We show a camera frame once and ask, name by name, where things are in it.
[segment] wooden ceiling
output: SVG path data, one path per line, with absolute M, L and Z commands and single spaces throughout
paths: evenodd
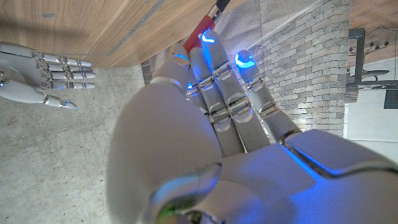
M 365 34 L 367 35 L 365 37 L 365 50 L 369 48 L 370 43 L 374 43 L 374 47 L 377 45 L 382 47 L 386 41 L 389 42 L 389 45 L 385 49 L 368 54 L 365 57 L 365 63 L 394 57 L 394 41 L 397 32 L 385 29 L 371 31 L 380 26 L 398 27 L 397 0 L 351 0 L 349 23 L 350 29 L 365 29 Z M 355 49 L 356 45 L 354 43 L 356 42 L 350 41 L 349 45 Z M 348 58 L 348 67 L 352 66 L 355 66 L 355 57 Z
M 225 11 L 244 1 L 231 0 Z M 0 0 L 0 41 L 89 60 L 94 67 L 138 65 L 189 35 L 215 2 Z

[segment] glowing blue light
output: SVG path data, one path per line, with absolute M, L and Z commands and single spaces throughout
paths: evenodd
M 252 60 L 248 61 L 248 62 L 241 62 L 238 59 L 238 55 L 236 55 L 235 57 L 235 64 L 241 68 L 250 68 L 251 66 L 255 65 L 256 63 L 254 63 Z
M 188 60 L 188 59 L 186 58 L 186 56 L 180 55 L 180 54 L 174 55 L 174 57 L 180 57 L 180 58 L 182 58 L 182 59 L 184 59 L 184 60 Z
M 205 37 L 205 34 L 206 34 L 209 30 L 210 30 L 210 28 L 207 29 L 206 31 L 204 31 L 204 33 L 201 35 L 201 39 L 202 39 L 204 42 L 214 43 L 214 42 L 215 42 L 214 39 L 207 39 L 207 38 Z

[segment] robotic hand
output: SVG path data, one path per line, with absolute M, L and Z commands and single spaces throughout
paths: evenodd
M 398 222 L 396 164 L 303 133 L 248 51 L 235 57 L 241 85 L 218 35 L 200 39 L 189 53 L 177 44 L 119 117 L 106 180 L 114 222 Z
M 36 50 L 0 42 L 0 96 L 21 103 L 76 109 L 69 100 L 61 100 L 36 90 L 94 88 L 94 83 L 70 82 L 95 78 L 91 63 L 84 60 L 40 53 Z

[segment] robot finger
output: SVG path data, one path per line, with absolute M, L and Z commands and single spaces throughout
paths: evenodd
M 37 62 L 37 68 L 48 72 L 93 72 L 93 69 L 88 67 L 46 62 Z
M 76 109 L 76 105 L 69 100 L 61 100 L 55 96 L 46 95 L 34 87 L 15 80 L 0 83 L 0 96 L 21 103 L 44 103 L 48 106 Z
M 82 80 L 95 78 L 94 72 L 43 72 L 43 78 L 49 80 Z
M 56 90 L 64 89 L 91 89 L 95 88 L 94 83 L 78 83 L 78 82 L 56 82 L 56 81 L 42 81 L 42 88 L 51 88 Z
M 42 57 L 44 62 L 50 63 L 59 63 L 63 65 L 71 65 L 71 66 L 82 66 L 82 67 L 90 67 L 93 64 L 91 62 L 75 59 L 75 58 L 68 58 L 64 56 L 52 55 L 52 54 L 41 54 L 38 53 L 38 56 Z

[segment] gray brick wall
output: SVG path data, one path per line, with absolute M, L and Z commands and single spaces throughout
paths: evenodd
M 276 103 L 303 130 L 343 135 L 349 4 L 320 1 L 249 49 Z

